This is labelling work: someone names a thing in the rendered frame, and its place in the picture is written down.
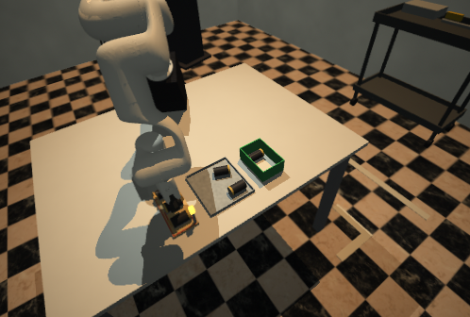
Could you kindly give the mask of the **green open-top box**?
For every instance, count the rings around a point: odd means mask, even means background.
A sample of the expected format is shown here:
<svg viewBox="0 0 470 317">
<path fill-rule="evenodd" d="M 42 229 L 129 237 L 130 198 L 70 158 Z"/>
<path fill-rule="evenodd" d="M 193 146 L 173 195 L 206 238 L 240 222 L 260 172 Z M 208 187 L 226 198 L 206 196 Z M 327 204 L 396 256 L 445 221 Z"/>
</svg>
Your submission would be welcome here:
<svg viewBox="0 0 470 317">
<path fill-rule="evenodd" d="M 253 161 L 248 155 L 259 149 L 263 150 L 264 157 Z M 285 159 L 261 138 L 240 148 L 240 160 L 262 183 L 284 170 Z"/>
</svg>

